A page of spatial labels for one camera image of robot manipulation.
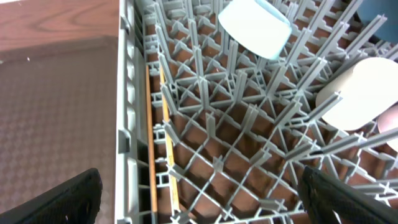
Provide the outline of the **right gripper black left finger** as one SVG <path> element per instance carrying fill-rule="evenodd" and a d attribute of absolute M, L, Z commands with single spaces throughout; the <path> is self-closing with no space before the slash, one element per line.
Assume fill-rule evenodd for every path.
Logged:
<path fill-rule="evenodd" d="M 1 214 L 1 223 L 94 223 L 103 184 L 96 168 L 61 183 Z"/>

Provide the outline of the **cream white cup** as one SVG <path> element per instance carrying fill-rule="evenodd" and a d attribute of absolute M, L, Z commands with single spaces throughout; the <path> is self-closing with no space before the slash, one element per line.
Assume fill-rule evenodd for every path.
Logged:
<path fill-rule="evenodd" d="M 316 105 L 338 92 L 342 99 L 322 119 L 344 131 L 361 128 L 397 102 L 397 62 L 369 57 L 318 92 Z"/>

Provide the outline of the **pink cup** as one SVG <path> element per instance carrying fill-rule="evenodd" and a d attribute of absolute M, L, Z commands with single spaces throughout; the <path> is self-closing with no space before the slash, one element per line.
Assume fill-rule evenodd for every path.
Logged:
<path fill-rule="evenodd" d="M 380 133 L 397 127 L 397 105 L 383 112 L 377 119 L 377 128 Z"/>

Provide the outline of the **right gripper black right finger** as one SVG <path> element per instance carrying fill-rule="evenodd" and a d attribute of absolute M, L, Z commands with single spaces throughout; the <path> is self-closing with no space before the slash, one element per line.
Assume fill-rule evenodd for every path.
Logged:
<path fill-rule="evenodd" d="M 375 199 L 387 193 L 382 184 L 354 187 L 310 166 L 304 168 L 298 183 L 299 198 L 312 223 L 396 224 L 397 210 Z"/>

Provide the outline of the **wooden chopstick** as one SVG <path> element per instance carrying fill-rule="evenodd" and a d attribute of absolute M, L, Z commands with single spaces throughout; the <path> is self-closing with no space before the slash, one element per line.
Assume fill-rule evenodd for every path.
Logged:
<path fill-rule="evenodd" d="M 160 72 L 160 84 L 161 87 L 165 84 L 165 77 L 164 77 L 164 70 L 162 67 L 159 68 Z M 164 94 L 162 94 L 162 114 L 163 114 L 163 119 L 165 122 L 168 122 L 170 120 L 169 116 L 169 109 L 167 106 L 167 100 Z M 165 134 L 165 146 L 166 146 L 166 152 L 167 152 L 167 166 L 172 166 L 174 165 L 174 152 L 173 152 L 173 144 L 172 144 L 172 139 L 171 137 L 166 133 Z M 175 215 L 175 212 L 180 211 L 180 203 L 179 203 L 179 197 L 178 197 L 178 188 L 177 188 L 177 180 L 174 176 L 169 174 L 169 185 L 170 185 L 170 201 L 171 201 L 171 211 L 172 215 Z"/>
<path fill-rule="evenodd" d="M 155 175 L 155 155 L 154 155 L 154 135 L 152 124 L 152 103 L 150 93 L 150 73 L 146 66 L 146 111 L 147 111 L 147 138 L 148 138 L 148 156 L 149 156 L 149 179 L 150 179 L 150 197 L 151 209 L 154 215 L 157 214 L 157 189 Z"/>

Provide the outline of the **light blue small bowl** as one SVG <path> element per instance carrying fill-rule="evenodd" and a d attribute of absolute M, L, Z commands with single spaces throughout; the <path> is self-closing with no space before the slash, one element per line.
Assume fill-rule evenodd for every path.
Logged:
<path fill-rule="evenodd" d="M 266 0 L 233 0 L 218 20 L 239 44 L 271 60 L 279 57 L 292 33 L 289 20 Z"/>

